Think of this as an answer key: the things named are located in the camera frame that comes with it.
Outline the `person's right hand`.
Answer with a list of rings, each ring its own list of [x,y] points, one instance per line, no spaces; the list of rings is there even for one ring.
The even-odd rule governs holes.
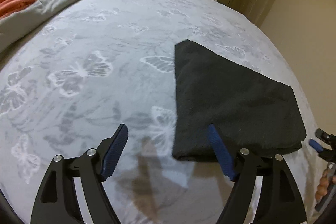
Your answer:
[[[327,188],[329,187],[330,182],[332,181],[333,184],[336,182],[335,176],[333,176],[332,180],[327,178],[327,172],[328,170],[325,169],[321,179],[319,180],[319,185],[317,186],[317,191],[315,192],[315,199],[317,202],[321,201],[321,199],[327,195]]]

